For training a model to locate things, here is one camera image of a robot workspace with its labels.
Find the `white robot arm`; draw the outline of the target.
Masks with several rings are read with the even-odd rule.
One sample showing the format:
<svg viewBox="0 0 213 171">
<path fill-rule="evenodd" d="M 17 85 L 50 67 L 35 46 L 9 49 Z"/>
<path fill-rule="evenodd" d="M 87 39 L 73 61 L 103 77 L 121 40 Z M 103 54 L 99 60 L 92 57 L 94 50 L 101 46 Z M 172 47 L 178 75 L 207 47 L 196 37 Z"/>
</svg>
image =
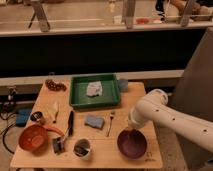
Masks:
<svg viewBox="0 0 213 171">
<path fill-rule="evenodd" d="M 140 129 L 148 121 L 157 122 L 213 153 L 213 122 L 174 110 L 167 103 L 163 90 L 150 91 L 131 108 L 128 126 Z"/>
</svg>

